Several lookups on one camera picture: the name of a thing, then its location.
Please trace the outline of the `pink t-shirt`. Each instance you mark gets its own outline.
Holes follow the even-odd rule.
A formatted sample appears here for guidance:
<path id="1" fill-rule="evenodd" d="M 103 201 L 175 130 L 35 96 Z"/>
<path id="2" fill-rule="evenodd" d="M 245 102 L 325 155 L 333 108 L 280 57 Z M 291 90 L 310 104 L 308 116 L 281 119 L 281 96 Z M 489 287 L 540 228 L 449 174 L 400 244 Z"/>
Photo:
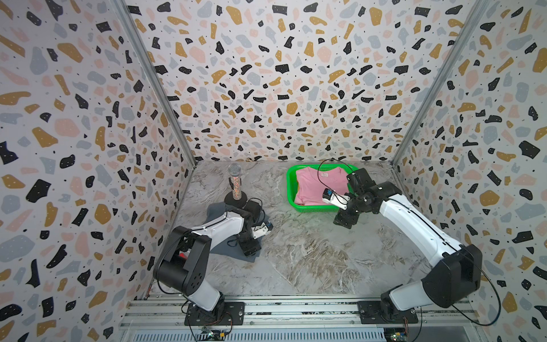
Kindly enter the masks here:
<path id="1" fill-rule="evenodd" d="M 322 206 L 325 189 L 332 189 L 337 195 L 348 192 L 347 172 L 343 168 L 320 171 L 310 167 L 296 171 L 298 183 L 295 204 L 300 206 Z"/>

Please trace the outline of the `green plastic basket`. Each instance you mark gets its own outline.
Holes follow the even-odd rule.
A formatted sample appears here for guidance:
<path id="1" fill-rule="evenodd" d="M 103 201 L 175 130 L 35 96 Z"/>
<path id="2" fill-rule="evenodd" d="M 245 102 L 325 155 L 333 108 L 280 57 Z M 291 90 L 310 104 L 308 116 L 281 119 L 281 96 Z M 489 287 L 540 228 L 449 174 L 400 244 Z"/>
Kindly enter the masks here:
<path id="1" fill-rule="evenodd" d="M 334 168 L 343 168 L 348 174 L 351 174 L 353 171 L 356 171 L 357 168 L 354 165 L 346 165 L 343 163 L 334 163 L 334 164 L 323 164 L 323 165 L 296 165 L 293 167 L 290 167 L 287 170 L 286 173 L 286 181 L 287 181 L 287 196 L 289 204 L 295 209 L 297 212 L 337 212 L 338 208 L 333 205 L 322 205 L 322 206 L 300 206 L 296 205 L 294 200 L 297 193 L 297 187 L 298 183 L 296 181 L 296 171 L 303 169 L 303 168 L 313 168 L 320 171 L 327 171 L 332 170 Z M 350 185 L 348 184 L 348 192 L 353 192 Z"/>

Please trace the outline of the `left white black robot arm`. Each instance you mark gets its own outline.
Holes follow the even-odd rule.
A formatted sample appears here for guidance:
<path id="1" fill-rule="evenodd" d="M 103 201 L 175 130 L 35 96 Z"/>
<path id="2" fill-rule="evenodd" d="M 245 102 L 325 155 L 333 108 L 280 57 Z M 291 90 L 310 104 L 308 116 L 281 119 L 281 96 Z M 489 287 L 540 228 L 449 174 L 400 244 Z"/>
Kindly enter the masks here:
<path id="1" fill-rule="evenodd" d="M 219 247 L 231 257 L 253 262 L 262 248 L 261 238 L 270 232 L 258 199 L 242 208 L 222 204 L 216 208 L 223 210 L 219 217 L 200 226 L 172 230 L 153 272 L 160 288 L 181 293 L 214 321 L 224 315 L 225 299 L 205 280 L 211 251 Z"/>

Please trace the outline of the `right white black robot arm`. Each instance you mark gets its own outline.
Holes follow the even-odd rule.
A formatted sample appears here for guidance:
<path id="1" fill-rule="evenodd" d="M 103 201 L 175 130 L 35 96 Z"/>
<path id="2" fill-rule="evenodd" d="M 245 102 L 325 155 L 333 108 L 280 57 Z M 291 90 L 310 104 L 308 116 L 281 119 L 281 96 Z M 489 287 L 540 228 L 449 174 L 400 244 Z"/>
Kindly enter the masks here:
<path id="1" fill-rule="evenodd" d="M 434 226 L 393 183 L 377 184 L 365 169 L 348 174 L 346 179 L 350 192 L 323 191 L 323 202 L 338 208 L 334 224 L 350 229 L 361 214 L 380 214 L 414 243 L 431 266 L 420 281 L 381 295 L 379 314 L 384 320 L 395 321 L 404 312 L 430 304 L 446 309 L 480 288 L 482 253 L 476 246 L 464 246 Z"/>

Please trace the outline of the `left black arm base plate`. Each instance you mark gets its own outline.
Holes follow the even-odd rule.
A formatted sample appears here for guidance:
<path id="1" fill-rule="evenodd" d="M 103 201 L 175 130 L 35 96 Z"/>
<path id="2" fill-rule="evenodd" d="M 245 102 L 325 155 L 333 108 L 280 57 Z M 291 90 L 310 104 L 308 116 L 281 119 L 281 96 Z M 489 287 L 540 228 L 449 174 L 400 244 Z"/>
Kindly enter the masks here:
<path id="1" fill-rule="evenodd" d="M 187 308 L 185 326 L 242 326 L 244 316 L 244 302 L 223 302 L 211 312 L 192 304 Z"/>

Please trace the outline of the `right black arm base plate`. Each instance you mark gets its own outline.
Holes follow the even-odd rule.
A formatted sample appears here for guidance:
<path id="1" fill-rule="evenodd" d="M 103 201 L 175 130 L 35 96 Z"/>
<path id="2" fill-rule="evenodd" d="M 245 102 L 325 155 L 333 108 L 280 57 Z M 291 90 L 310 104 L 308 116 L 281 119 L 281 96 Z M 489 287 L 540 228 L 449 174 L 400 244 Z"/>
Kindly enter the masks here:
<path id="1" fill-rule="evenodd" d="M 399 311 L 394 306 L 381 300 L 360 301 L 357 303 L 358 314 L 362 324 L 399 324 L 418 323 L 419 318 L 414 309 Z"/>

